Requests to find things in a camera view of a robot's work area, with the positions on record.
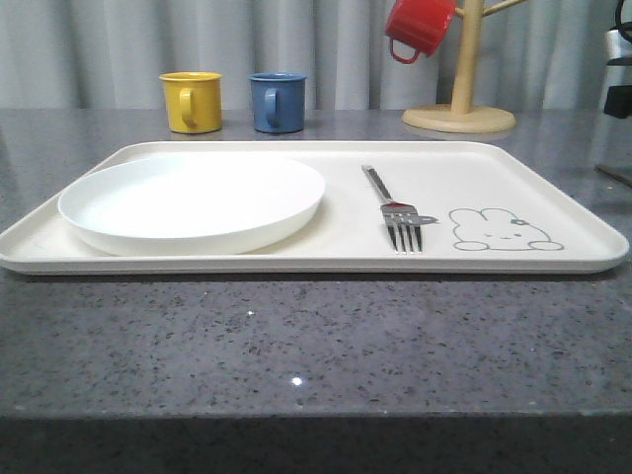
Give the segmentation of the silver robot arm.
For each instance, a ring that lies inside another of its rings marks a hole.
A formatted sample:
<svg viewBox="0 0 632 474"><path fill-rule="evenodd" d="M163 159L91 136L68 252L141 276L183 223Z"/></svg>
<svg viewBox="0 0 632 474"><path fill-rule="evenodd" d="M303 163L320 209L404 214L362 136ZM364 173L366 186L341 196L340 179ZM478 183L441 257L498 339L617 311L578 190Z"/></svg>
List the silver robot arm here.
<svg viewBox="0 0 632 474"><path fill-rule="evenodd" d="M610 29L604 41L607 60L603 112L626 119L631 115L631 85L624 84L624 75L631 71L631 42L617 29Z"/></svg>

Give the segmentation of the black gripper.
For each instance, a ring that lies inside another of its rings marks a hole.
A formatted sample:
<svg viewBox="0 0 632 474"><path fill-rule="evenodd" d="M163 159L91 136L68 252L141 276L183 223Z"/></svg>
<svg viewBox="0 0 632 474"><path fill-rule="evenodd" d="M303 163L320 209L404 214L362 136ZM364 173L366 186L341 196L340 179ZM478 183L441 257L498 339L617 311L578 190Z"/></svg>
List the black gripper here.
<svg viewBox="0 0 632 474"><path fill-rule="evenodd" d="M632 111L632 86L610 86L607 90L603 112L618 119L627 119Z"/></svg>

